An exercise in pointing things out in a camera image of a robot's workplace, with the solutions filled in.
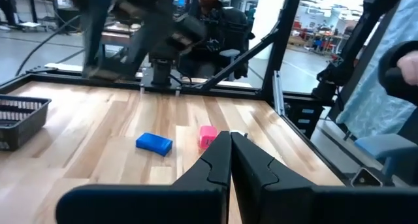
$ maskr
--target plastic basket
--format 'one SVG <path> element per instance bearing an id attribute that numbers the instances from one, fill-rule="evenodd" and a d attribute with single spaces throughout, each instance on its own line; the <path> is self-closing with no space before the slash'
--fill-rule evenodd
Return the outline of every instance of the plastic basket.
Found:
<path id="1" fill-rule="evenodd" d="M 0 95 L 0 151 L 13 152 L 46 122 L 50 99 Z"/>

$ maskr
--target blue chair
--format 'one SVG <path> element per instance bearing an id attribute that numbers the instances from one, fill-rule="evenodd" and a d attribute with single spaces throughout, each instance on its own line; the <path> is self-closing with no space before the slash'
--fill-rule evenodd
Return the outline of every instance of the blue chair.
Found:
<path id="1" fill-rule="evenodd" d="M 397 135 L 377 135 L 357 139 L 354 144 L 366 154 L 377 160 L 384 160 L 382 173 L 392 177 L 398 161 L 403 157 L 418 153 L 418 146 Z"/>

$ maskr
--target pink cube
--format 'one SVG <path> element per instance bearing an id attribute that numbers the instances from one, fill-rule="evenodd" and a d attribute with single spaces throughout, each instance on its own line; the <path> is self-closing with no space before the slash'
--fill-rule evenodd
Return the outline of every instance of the pink cube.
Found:
<path id="1" fill-rule="evenodd" d="M 203 125 L 201 126 L 201 133 L 200 133 L 200 143 L 199 146 L 202 149 L 206 149 L 209 145 L 215 140 L 217 137 L 217 130 L 215 127 L 210 125 Z"/>

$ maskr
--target workbench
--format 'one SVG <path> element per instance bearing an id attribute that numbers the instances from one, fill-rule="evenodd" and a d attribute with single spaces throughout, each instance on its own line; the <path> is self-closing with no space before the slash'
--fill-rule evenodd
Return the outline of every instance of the workbench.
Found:
<path id="1" fill-rule="evenodd" d="M 36 81 L 8 94 L 52 102 L 34 138 L 16 152 L 0 153 L 0 223 L 55 223 L 57 201 L 79 185 L 171 184 L 202 154 L 201 125 L 247 132 L 315 184 L 342 185 L 311 142 L 265 101 Z M 145 132 L 173 139 L 171 152 L 161 157 L 136 149 Z M 241 223 L 233 186 L 229 210 L 230 223 Z"/>

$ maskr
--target person's arm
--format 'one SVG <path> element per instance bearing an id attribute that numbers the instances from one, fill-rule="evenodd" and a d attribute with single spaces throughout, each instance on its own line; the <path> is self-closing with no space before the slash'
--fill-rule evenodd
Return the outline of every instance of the person's arm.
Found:
<path id="1" fill-rule="evenodd" d="M 397 63 L 405 82 L 418 86 L 418 51 L 412 51 L 401 57 Z"/>

